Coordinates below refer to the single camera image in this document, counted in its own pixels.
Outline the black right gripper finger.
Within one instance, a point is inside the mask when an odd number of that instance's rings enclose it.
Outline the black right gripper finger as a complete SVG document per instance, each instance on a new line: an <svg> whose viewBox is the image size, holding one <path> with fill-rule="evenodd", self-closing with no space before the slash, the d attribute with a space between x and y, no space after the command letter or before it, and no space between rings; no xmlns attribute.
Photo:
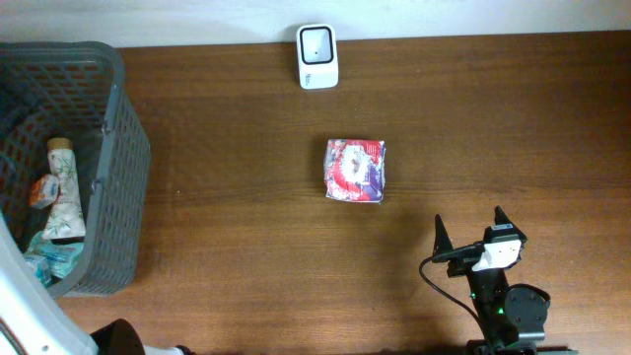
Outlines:
<svg viewBox="0 0 631 355"><path fill-rule="evenodd" d="M494 223L496 226L513 225L512 221L500 206L496 206L494 208Z"/></svg>
<svg viewBox="0 0 631 355"><path fill-rule="evenodd" d="M435 216L435 241L433 247L433 257L439 257L449 253L454 249L443 219L440 214Z"/></svg>

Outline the red purple pad package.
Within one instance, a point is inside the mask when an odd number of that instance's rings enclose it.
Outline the red purple pad package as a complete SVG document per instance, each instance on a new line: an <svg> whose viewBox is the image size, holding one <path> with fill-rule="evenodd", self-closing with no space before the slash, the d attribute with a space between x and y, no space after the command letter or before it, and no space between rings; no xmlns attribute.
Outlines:
<svg viewBox="0 0 631 355"><path fill-rule="evenodd" d="M329 139L323 161L325 196L352 203L381 203L386 185L386 142Z"/></svg>

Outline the white floral lotion tube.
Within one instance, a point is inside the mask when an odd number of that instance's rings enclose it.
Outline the white floral lotion tube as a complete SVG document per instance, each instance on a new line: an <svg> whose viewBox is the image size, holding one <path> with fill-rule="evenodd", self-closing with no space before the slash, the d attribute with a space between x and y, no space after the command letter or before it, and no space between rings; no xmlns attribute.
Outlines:
<svg viewBox="0 0 631 355"><path fill-rule="evenodd" d="M43 237L47 240L84 238L86 224L73 144L68 138L51 138L47 151L50 171L59 178L59 193L52 203Z"/></svg>

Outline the teal toilet wipes pack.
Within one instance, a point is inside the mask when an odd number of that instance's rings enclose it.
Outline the teal toilet wipes pack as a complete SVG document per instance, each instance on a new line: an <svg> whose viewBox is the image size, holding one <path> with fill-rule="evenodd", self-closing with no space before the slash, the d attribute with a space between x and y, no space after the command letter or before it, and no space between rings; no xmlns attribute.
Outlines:
<svg viewBox="0 0 631 355"><path fill-rule="evenodd" d="M42 256L50 268L51 275L63 279L75 268L83 249L83 243L55 244L45 239L43 232L38 232L31 239L25 256Z"/></svg>

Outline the orange Kleenex tissue pack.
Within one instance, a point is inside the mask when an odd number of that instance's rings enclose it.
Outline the orange Kleenex tissue pack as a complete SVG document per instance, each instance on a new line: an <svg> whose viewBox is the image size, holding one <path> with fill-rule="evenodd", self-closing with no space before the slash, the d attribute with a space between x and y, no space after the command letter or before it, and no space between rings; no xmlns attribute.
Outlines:
<svg viewBox="0 0 631 355"><path fill-rule="evenodd" d="M58 193L59 178L52 174L45 175L32 185L29 205L35 209L43 209L55 202Z"/></svg>

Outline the teal Kleenex tissue pack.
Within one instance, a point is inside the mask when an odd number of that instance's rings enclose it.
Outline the teal Kleenex tissue pack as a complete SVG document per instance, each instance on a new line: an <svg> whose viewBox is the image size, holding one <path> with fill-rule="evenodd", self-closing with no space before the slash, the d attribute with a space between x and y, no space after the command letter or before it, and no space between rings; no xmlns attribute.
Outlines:
<svg viewBox="0 0 631 355"><path fill-rule="evenodd" d="M44 256L28 253L25 255L25 263L44 287L52 284L51 270Z"/></svg>

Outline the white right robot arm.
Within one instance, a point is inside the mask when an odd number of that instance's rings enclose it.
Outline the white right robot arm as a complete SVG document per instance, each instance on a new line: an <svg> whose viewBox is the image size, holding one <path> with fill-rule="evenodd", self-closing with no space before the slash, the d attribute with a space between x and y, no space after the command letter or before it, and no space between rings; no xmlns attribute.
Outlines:
<svg viewBox="0 0 631 355"><path fill-rule="evenodd" d="M435 217L433 253L421 261L421 278L439 294L472 315L481 330L481 340L469 340L466 354L573 354L567 347L540 348L551 305L550 295L528 284L511 285L506 271L521 260L527 242L524 234L501 207L494 208L494 224L481 241L456 248L442 218ZM445 263L450 278L464 277L469 286L469 307L425 274L427 263Z"/></svg>

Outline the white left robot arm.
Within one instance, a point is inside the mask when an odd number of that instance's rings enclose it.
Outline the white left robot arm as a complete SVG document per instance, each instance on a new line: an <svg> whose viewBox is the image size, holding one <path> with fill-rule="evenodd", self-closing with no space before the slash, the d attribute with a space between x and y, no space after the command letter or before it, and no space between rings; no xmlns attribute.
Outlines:
<svg viewBox="0 0 631 355"><path fill-rule="evenodd" d="M117 319L88 333L70 320L36 279L5 223L1 224L1 352L3 354L186 355L179 345L142 343L133 326Z"/></svg>

